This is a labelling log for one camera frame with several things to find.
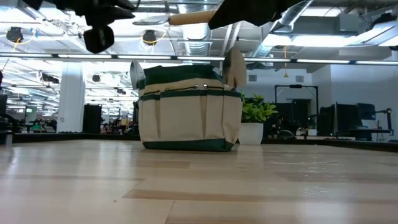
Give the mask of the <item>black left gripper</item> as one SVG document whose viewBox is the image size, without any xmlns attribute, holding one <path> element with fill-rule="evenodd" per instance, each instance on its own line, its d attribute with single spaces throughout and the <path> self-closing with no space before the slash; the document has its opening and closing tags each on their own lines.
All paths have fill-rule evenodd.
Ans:
<svg viewBox="0 0 398 224">
<path fill-rule="evenodd" d="M 23 0 L 23 2 L 35 10 L 38 10 L 43 2 L 48 2 L 59 10 L 71 9 L 76 15 L 84 16 L 87 25 L 92 26 L 83 33 L 86 49 L 94 54 L 106 50 L 114 42 L 111 40 L 111 29 L 108 24 L 116 20 L 135 18 L 128 9 L 136 9 L 129 0 Z"/>
</svg>

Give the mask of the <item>silver trowel wooden handle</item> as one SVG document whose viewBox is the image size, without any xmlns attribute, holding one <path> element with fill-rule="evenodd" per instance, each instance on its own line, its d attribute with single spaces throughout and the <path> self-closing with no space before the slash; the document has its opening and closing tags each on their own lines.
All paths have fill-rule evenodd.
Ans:
<svg viewBox="0 0 398 224">
<path fill-rule="evenodd" d="M 247 84 L 246 62 L 241 51 L 232 47 L 223 61 L 222 83 L 231 90 Z"/>
<path fill-rule="evenodd" d="M 208 23 L 216 14 L 214 11 L 189 12 L 185 14 L 152 16 L 133 22 L 136 26 L 156 26 L 168 23 L 171 26 Z"/>
</svg>

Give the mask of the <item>silver hand fork wooden handle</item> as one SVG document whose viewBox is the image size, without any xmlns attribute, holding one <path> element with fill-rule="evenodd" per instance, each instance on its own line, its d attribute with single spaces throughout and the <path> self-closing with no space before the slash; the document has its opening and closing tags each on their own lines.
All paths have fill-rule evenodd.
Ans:
<svg viewBox="0 0 398 224">
<path fill-rule="evenodd" d="M 131 62 L 129 74 L 133 89 L 138 90 L 140 87 L 144 87 L 146 76 L 144 74 L 144 70 L 137 60 L 133 60 Z"/>
</svg>

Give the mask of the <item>cream green gardening bag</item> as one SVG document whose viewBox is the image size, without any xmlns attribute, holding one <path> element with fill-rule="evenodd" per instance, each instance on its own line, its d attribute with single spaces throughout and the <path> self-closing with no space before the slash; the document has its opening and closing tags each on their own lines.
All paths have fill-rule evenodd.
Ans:
<svg viewBox="0 0 398 224">
<path fill-rule="evenodd" d="M 139 135 L 147 149 L 228 152 L 243 100 L 211 65 L 152 67 L 139 87 Z"/>
</svg>

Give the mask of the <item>long ceiling light strip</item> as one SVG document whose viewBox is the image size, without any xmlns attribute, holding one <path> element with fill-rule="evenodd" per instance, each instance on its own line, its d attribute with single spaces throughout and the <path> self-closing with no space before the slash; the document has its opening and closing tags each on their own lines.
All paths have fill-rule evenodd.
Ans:
<svg viewBox="0 0 398 224">
<path fill-rule="evenodd" d="M 176 56 L 176 55 L 103 55 L 103 54 L 43 54 L 43 53 L 14 53 L 0 52 L 0 57 L 7 58 L 44 58 L 50 60 L 78 59 L 82 61 L 100 60 L 171 60 L 171 61 L 194 61 L 194 62 L 222 62 L 224 57 L 204 56 Z M 245 62 L 259 63 L 309 63 L 309 64 L 337 64 L 337 65 L 377 65 L 398 66 L 398 61 L 387 60 L 330 60 L 330 59 L 308 59 L 308 58 L 244 58 Z"/>
</svg>

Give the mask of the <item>white pillar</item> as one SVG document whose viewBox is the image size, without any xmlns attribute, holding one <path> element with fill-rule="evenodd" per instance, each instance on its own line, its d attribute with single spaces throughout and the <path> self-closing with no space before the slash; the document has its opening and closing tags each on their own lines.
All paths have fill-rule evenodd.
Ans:
<svg viewBox="0 0 398 224">
<path fill-rule="evenodd" d="M 64 65 L 58 104 L 58 133 L 82 132 L 85 105 L 85 77 L 82 63 L 67 62 Z"/>
</svg>

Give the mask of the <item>black cabinet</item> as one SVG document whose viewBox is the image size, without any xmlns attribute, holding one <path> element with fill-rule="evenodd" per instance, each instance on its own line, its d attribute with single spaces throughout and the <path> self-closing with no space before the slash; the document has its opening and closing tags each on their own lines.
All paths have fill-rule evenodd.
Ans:
<svg viewBox="0 0 398 224">
<path fill-rule="evenodd" d="M 85 105 L 83 115 L 83 132 L 99 134 L 101 132 L 102 107 L 99 105 Z"/>
</svg>

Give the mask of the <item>green potted plant white pot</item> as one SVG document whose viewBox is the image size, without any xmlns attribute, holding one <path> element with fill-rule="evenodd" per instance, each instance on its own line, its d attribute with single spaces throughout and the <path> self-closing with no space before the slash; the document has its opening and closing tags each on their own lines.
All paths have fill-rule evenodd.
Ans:
<svg viewBox="0 0 398 224">
<path fill-rule="evenodd" d="M 241 145 L 260 145 L 264 134 L 264 123 L 277 114 L 276 105 L 265 103 L 262 95 L 243 97 L 243 110 L 238 141 Z"/>
</svg>

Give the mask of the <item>silver ventilation duct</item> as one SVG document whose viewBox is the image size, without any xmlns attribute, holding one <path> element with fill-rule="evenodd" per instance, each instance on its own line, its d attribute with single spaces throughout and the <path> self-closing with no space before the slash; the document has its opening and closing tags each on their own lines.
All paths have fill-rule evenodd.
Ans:
<svg viewBox="0 0 398 224">
<path fill-rule="evenodd" d="M 211 6 L 206 4 L 209 0 L 189 1 L 198 1 L 198 4 L 180 4 L 178 6 L 178 10 L 181 14 L 211 10 Z M 188 24 L 182 26 L 183 38 L 187 40 L 185 42 L 187 55 L 208 55 L 210 44 L 207 44 L 206 41 L 209 38 L 209 31 L 207 23 Z"/>
<path fill-rule="evenodd" d="M 254 50 L 251 57 L 263 58 L 267 57 L 271 50 L 279 45 L 276 43 L 277 36 L 274 34 L 275 31 L 281 31 L 281 33 L 291 33 L 294 28 L 294 23 L 303 14 L 303 12 L 314 2 L 314 0 L 301 0 L 297 4 L 290 6 L 287 10 L 282 13 L 282 17 L 271 25 L 269 25 L 268 33 L 262 43 Z"/>
</svg>

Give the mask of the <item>black gantry frame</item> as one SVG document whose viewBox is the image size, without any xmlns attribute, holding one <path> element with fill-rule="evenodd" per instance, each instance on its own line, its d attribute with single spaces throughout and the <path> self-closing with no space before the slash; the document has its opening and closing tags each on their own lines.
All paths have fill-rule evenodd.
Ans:
<svg viewBox="0 0 398 224">
<path fill-rule="evenodd" d="M 319 115 L 319 89 L 315 85 L 301 85 L 301 84 L 291 84 L 291 85 L 275 85 L 274 86 L 274 103 L 279 104 L 278 97 L 282 91 L 278 91 L 279 88 L 289 88 L 289 89 L 306 89 L 315 97 L 315 114 L 311 114 L 312 106 L 311 100 L 309 99 L 292 99 L 291 104 L 291 120 L 296 121 L 302 125 L 306 130 L 316 129 L 316 119 Z"/>
</svg>

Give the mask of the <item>black metal table frame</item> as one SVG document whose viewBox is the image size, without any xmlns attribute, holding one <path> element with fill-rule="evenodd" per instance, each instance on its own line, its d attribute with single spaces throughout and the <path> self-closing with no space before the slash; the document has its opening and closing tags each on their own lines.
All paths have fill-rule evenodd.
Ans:
<svg viewBox="0 0 398 224">
<path fill-rule="evenodd" d="M 109 141 L 141 141 L 138 135 L 115 135 L 115 134 L 85 134 L 85 133 L 44 133 L 44 134 L 22 134 L 14 135 L 12 142 L 48 142 L 48 141 L 71 141 L 71 140 L 109 140 Z M 353 141 L 343 139 L 263 139 L 262 144 L 283 144 L 283 145 L 318 145 L 333 146 L 369 151 L 381 151 L 398 153 L 398 142 L 371 142 Z"/>
</svg>

